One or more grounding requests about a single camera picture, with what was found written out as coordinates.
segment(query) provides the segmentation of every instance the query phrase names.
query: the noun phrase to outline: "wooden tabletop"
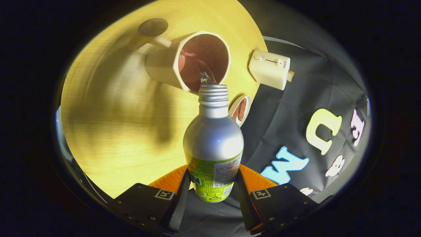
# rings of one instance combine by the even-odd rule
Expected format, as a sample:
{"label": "wooden tabletop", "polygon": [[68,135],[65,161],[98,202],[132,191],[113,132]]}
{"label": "wooden tabletop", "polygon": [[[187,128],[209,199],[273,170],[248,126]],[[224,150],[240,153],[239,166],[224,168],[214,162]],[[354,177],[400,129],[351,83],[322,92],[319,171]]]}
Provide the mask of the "wooden tabletop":
{"label": "wooden tabletop", "polygon": [[79,53],[66,77],[61,116],[69,148],[86,175],[115,198],[134,183],[149,184],[185,164],[184,132],[199,113],[198,96],[158,82],[144,69],[154,46],[126,50],[137,27],[164,18],[163,37],[204,30],[229,45],[224,84],[230,102],[258,83],[248,71],[253,50],[267,51],[263,37],[236,0],[159,0],[113,23]]}

